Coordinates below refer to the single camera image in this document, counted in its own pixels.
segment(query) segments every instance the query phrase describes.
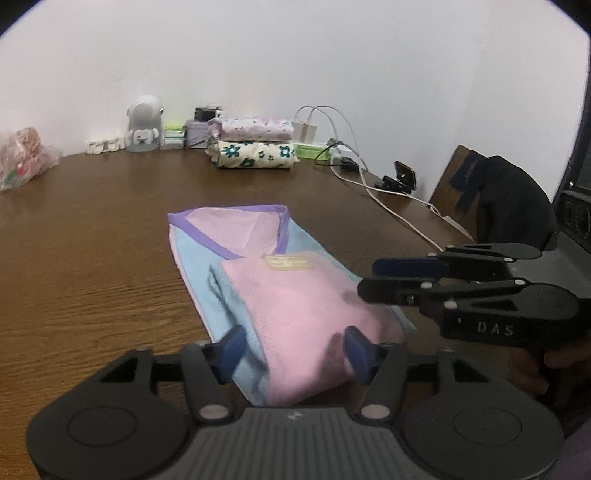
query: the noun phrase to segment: white cloth with green flowers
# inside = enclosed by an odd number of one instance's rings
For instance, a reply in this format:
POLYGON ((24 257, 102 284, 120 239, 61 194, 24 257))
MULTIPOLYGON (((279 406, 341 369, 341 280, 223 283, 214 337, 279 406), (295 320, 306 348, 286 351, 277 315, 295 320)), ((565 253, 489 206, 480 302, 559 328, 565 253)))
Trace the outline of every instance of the white cloth with green flowers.
POLYGON ((299 162, 290 142, 212 141, 207 153, 220 168, 291 168, 299 162))

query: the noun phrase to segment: yellow label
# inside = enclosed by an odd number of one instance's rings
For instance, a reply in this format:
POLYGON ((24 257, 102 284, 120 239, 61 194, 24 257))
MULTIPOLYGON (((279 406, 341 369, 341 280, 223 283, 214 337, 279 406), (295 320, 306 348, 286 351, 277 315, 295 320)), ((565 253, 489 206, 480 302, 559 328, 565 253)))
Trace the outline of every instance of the yellow label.
POLYGON ((293 255, 263 255, 267 265, 273 270, 308 270, 312 264, 307 258, 293 255))

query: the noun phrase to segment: wooden table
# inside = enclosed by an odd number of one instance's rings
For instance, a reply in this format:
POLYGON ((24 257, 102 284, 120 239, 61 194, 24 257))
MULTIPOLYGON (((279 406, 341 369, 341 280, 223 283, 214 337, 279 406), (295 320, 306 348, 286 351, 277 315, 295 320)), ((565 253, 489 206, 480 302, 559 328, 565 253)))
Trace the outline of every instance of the wooden table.
MULTIPOLYGON (((412 200, 385 201, 440 245, 457 230, 412 200)), ((329 168, 220 171, 198 151, 76 155, 42 177, 0 193, 0 479, 35 479, 25 430, 44 405, 125 351, 177 352, 206 332, 174 264, 168 212, 200 206, 287 205, 334 257, 368 275, 378 257, 432 248, 329 168)), ((443 345, 419 328, 414 352, 443 345)), ((460 346, 496 372, 504 351, 460 346)))

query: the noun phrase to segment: light blue fabric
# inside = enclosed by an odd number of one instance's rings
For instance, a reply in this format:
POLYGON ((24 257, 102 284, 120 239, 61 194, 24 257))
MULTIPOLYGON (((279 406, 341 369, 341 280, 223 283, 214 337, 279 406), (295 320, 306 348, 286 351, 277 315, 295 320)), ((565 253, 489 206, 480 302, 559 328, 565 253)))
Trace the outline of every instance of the light blue fabric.
MULTIPOLYGON (((202 320, 212 341, 219 341, 237 323, 246 329, 248 349, 238 364, 233 379, 253 405, 266 405, 268 381, 265 355, 250 320, 248 309, 234 290, 223 268, 219 268, 219 263, 223 259, 193 240, 181 229, 175 226, 171 228, 174 231, 177 255, 188 282, 187 288, 191 290, 203 312, 202 320)), ((354 282, 358 283, 361 280, 329 255, 293 220, 290 220, 288 231, 287 254, 301 251, 318 252, 330 259, 354 282)), ((412 335, 415 327, 408 321, 402 310, 399 307, 391 307, 391 309, 400 319, 407 337, 412 335)))

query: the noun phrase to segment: transparent plastic bag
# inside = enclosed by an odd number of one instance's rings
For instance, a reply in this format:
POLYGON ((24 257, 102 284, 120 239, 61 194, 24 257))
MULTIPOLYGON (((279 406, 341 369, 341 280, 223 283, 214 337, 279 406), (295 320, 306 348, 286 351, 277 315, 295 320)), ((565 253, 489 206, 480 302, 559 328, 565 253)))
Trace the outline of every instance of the transparent plastic bag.
POLYGON ((0 132, 0 192, 20 187, 59 164, 62 152, 44 147, 34 128, 0 132))

